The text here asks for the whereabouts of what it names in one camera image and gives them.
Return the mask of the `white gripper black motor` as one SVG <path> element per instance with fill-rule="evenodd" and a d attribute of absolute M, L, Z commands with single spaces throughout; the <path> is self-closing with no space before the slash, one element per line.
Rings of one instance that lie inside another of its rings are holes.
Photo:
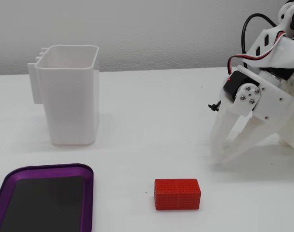
<path fill-rule="evenodd" d="M 254 73 L 242 66 L 229 75 L 219 96 L 220 105 L 210 135 L 210 154 L 215 163 L 228 162 L 265 138 L 277 133 L 294 113 L 294 97 L 271 73 Z M 240 116 L 252 117 L 229 148 L 224 144 Z"/>

